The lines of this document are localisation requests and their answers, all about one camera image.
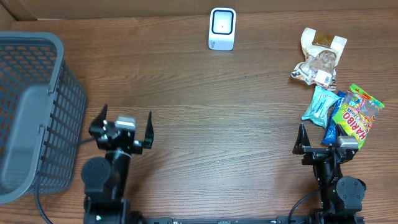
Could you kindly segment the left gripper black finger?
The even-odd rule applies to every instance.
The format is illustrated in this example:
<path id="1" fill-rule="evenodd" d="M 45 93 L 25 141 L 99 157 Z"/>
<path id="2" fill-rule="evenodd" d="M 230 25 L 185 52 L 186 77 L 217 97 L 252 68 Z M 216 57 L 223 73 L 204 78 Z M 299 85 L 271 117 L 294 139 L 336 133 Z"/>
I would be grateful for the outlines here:
<path id="1" fill-rule="evenodd" d="M 89 134 L 92 137 L 100 137 L 104 134 L 104 121 L 106 120 L 106 114 L 108 110 L 108 105 L 105 104 L 101 113 L 91 122 L 89 128 Z"/>
<path id="2" fill-rule="evenodd" d="M 144 135 L 143 148 L 151 149 L 153 142 L 154 142 L 154 129 L 152 125 L 152 112 L 150 111 L 147 120 L 146 132 Z"/>

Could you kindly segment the blue Oreo cookie pack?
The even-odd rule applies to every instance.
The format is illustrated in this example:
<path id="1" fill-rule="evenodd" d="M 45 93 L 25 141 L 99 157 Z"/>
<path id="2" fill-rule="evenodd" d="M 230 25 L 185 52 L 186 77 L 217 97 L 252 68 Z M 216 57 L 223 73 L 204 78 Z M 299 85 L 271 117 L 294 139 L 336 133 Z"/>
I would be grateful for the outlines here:
<path id="1" fill-rule="evenodd" d="M 336 142 L 336 137 L 337 137 L 337 133 L 336 133 L 336 123 L 333 120 L 334 115 L 338 112 L 338 110 L 340 109 L 344 97 L 345 97 L 345 92 L 343 91 L 338 91 L 337 94 L 340 98 L 336 101 L 336 103 L 333 106 L 333 109 L 331 111 L 329 120 L 328 120 L 328 124 L 326 127 L 326 131 L 322 140 L 322 144 L 324 145 L 330 145 L 330 144 L 334 144 Z"/>

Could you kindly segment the teal snack packet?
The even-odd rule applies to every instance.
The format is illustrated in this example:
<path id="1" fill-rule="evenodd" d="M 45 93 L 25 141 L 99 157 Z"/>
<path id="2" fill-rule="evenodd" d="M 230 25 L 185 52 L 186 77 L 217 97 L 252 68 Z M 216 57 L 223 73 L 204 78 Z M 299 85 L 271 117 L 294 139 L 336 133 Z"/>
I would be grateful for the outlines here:
<path id="1" fill-rule="evenodd" d="M 329 109 L 339 99 L 340 97 L 332 91 L 316 86 L 312 101 L 301 119 L 303 121 L 310 119 L 314 124 L 326 128 L 328 123 Z"/>

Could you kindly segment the green Haribo gummy bag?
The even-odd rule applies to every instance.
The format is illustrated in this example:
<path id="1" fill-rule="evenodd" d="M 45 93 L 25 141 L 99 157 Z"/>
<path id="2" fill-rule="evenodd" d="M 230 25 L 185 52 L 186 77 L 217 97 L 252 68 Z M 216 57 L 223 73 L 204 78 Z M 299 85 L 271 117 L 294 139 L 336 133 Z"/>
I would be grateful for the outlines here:
<path id="1" fill-rule="evenodd" d="M 383 108 L 383 103 L 353 83 L 349 86 L 339 110 L 332 119 L 347 135 L 356 138 L 361 149 L 374 120 Z"/>

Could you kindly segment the brown nuts snack pouch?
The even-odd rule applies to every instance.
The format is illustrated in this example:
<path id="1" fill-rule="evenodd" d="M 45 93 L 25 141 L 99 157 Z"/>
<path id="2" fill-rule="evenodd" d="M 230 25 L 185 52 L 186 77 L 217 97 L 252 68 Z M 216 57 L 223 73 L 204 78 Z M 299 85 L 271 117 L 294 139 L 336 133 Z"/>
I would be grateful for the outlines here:
<path id="1" fill-rule="evenodd" d="M 308 85 L 335 91 L 336 67 L 347 39 L 307 27 L 302 33 L 300 43 L 305 60 L 295 66 L 291 77 Z"/>

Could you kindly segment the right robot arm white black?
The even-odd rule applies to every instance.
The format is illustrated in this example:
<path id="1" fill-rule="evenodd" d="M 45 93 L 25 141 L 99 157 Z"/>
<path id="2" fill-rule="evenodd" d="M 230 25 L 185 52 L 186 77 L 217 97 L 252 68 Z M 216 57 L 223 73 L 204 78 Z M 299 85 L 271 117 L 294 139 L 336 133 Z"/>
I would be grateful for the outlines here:
<path id="1" fill-rule="evenodd" d="M 357 216 L 362 210 L 366 184 L 357 178 L 344 176 L 341 165 L 353 159 L 359 151 L 354 136 L 336 126 L 336 142 L 327 148 L 311 146 L 304 124 L 300 124 L 293 154 L 303 155 L 302 164 L 313 167 L 318 189 L 300 199 L 290 210 L 287 223 L 316 224 L 364 224 L 364 218 Z M 322 207 L 313 209 L 306 217 L 295 217 L 295 209 L 310 197 L 319 194 Z"/>

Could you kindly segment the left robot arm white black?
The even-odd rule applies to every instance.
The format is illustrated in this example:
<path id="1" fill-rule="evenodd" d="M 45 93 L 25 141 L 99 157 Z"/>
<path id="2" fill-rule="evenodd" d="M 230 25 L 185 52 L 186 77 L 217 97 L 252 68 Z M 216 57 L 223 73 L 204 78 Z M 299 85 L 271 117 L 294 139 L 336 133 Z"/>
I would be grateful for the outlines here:
<path id="1" fill-rule="evenodd" d="M 136 120 L 129 116 L 118 116 L 107 121 L 108 106 L 90 124 L 89 134 L 103 157 L 88 160 L 82 170 L 85 185 L 84 223 L 145 223 L 141 212 L 132 211 L 124 198 L 124 191 L 133 154 L 141 155 L 151 149 L 154 141 L 152 114 L 147 119 L 143 140 L 135 139 Z"/>

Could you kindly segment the white barcode scanner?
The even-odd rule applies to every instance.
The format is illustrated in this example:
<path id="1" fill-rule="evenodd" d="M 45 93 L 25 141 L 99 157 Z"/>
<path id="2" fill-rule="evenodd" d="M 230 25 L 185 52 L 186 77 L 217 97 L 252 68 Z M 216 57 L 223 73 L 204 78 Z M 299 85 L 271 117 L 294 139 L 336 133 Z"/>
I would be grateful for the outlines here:
<path id="1" fill-rule="evenodd" d="M 236 11 L 216 7 L 210 12 L 208 47 L 211 50 L 231 51 L 236 32 Z"/>

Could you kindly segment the grey plastic mesh basket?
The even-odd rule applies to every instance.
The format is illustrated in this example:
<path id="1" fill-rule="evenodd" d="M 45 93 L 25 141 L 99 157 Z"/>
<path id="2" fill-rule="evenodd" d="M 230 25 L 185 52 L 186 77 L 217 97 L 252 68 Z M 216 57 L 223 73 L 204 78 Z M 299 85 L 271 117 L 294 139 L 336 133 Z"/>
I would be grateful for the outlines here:
<path id="1" fill-rule="evenodd" d="M 1 32 L 1 203 L 72 181 L 86 93 L 49 32 Z"/>

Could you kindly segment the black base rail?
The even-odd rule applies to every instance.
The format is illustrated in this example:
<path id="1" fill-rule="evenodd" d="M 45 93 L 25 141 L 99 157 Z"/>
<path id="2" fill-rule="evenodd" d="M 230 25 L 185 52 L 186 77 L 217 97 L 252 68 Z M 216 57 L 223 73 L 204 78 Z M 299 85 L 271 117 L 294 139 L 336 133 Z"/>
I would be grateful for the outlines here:
<path id="1" fill-rule="evenodd" d="M 138 221 L 139 224 L 288 224 L 288 216 L 278 216 L 273 219 L 172 219 L 172 218 L 144 218 L 144 221 Z M 311 220 L 308 216 L 294 216 L 290 219 L 292 224 L 310 224 L 318 223 Z M 338 222 L 336 220 L 322 223 L 350 223 Z M 363 217 L 357 217 L 355 222 L 365 224 Z"/>

